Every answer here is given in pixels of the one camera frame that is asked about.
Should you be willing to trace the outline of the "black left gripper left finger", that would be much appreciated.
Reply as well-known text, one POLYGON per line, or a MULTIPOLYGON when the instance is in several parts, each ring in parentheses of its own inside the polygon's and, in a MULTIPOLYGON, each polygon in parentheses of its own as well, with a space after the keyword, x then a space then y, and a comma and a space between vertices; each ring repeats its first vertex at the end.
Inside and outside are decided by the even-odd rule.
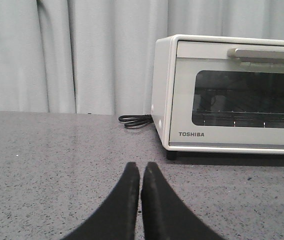
POLYGON ((128 162, 108 197, 65 240, 133 240, 140 192, 140 173, 128 162))

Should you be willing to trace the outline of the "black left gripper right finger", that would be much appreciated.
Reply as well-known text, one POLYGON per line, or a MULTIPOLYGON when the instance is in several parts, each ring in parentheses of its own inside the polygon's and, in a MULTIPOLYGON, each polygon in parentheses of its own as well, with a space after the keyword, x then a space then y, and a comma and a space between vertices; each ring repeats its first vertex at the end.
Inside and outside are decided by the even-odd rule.
POLYGON ((178 197, 155 162, 145 167, 141 190, 146 240, 221 240, 178 197))

